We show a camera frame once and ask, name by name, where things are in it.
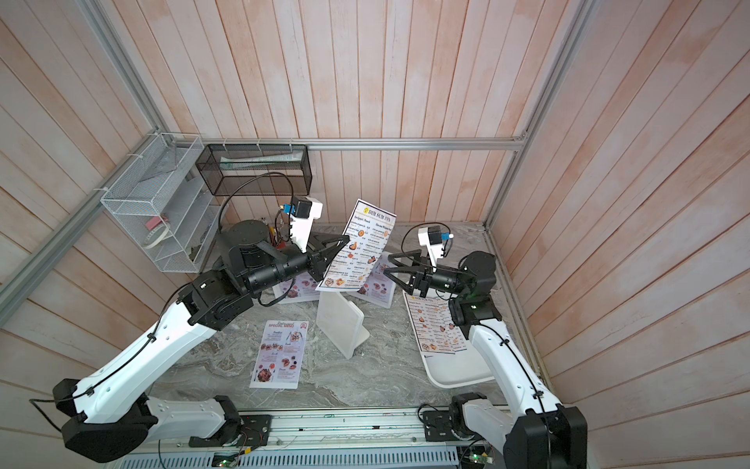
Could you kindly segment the dim sum menu sheet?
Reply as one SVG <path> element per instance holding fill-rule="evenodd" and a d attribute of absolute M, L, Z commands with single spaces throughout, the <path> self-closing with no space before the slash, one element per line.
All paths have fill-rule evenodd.
<path fill-rule="evenodd" d="M 357 291 L 365 285 L 396 226 L 396 214 L 359 199 L 344 229 L 345 247 L 328 267 L 317 291 Z"/>

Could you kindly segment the white menu holder front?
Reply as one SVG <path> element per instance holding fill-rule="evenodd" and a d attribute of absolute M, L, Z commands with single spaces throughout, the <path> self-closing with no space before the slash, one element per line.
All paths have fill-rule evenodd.
<path fill-rule="evenodd" d="M 320 293 L 316 324 L 347 360 L 370 337 L 363 320 L 363 311 L 341 293 Z"/>

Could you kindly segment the red special menu sheet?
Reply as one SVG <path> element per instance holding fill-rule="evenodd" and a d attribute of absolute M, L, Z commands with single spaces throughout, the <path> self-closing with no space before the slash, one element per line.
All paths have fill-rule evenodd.
<path fill-rule="evenodd" d="M 262 334 L 250 387 L 297 389 L 308 332 L 308 322 L 269 320 Z"/>

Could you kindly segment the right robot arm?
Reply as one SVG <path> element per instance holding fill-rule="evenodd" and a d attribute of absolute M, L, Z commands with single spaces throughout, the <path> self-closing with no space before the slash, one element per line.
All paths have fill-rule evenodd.
<path fill-rule="evenodd" d="M 450 405 L 454 430 L 479 436 L 500 451 L 508 468 L 584 468 L 588 423 L 575 406 L 564 406 L 525 360 L 490 292 L 496 258 L 473 251 L 458 267 L 431 265 L 419 250 L 392 254 L 385 274 L 408 294 L 430 290 L 448 294 L 451 320 L 479 353 L 509 410 L 485 396 L 467 393 Z"/>

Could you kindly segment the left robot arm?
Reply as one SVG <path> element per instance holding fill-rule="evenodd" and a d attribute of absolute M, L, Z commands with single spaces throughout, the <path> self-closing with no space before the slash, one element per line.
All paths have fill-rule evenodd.
<path fill-rule="evenodd" d="M 302 221 L 302 236 L 283 247 L 271 242 L 269 227 L 246 220 L 218 234 L 214 267 L 178 290 L 142 336 L 86 378 L 67 378 L 53 389 L 56 408 L 68 416 L 64 446 L 87 459 L 107 463 L 143 443 L 189 439 L 197 447 L 236 442 L 244 422 L 223 395 L 201 402 L 171 402 L 146 391 L 194 347 L 258 304 L 262 293 L 308 273 L 322 281 L 350 238 L 319 234 Z"/>

